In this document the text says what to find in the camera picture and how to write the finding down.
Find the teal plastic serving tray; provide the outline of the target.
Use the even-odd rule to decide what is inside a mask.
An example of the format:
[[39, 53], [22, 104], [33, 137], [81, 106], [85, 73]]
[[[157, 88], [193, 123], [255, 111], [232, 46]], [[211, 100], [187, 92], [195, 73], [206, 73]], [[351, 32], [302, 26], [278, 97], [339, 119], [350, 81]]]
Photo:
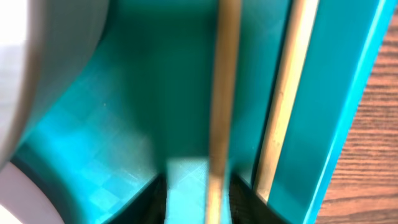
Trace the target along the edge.
[[[313, 223], [395, 1], [321, 0], [269, 197]], [[39, 113], [12, 163], [65, 223], [104, 223], [157, 175], [167, 223], [203, 223], [219, 4], [111, 1], [86, 64]]]

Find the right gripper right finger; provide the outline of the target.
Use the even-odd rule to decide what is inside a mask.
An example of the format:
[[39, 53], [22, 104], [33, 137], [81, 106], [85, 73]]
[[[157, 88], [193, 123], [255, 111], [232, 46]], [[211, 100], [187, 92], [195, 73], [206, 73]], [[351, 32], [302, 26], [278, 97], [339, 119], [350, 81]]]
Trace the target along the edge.
[[288, 224], [237, 174], [232, 174], [230, 178], [229, 207], [232, 224]]

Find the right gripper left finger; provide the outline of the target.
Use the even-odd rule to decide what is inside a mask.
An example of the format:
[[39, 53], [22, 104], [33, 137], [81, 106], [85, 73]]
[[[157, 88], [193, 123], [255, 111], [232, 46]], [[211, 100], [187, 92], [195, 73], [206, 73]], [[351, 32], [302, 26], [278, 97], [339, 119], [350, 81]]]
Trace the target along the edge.
[[166, 207], [167, 179], [159, 174], [104, 223], [164, 224]]

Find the grey bowl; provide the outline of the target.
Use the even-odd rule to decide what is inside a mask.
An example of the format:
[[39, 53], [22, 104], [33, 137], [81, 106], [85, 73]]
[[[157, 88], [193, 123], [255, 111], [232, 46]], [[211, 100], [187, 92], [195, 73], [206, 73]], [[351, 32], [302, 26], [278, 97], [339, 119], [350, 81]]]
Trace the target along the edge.
[[109, 0], [1, 0], [1, 165], [82, 72]]

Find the large pink plate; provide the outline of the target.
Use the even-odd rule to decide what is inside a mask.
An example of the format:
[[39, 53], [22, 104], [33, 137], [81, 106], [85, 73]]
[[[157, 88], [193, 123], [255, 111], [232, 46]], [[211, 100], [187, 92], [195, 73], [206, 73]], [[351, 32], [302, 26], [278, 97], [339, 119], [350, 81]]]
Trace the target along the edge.
[[1, 224], [61, 224], [45, 194], [14, 164], [1, 170]]

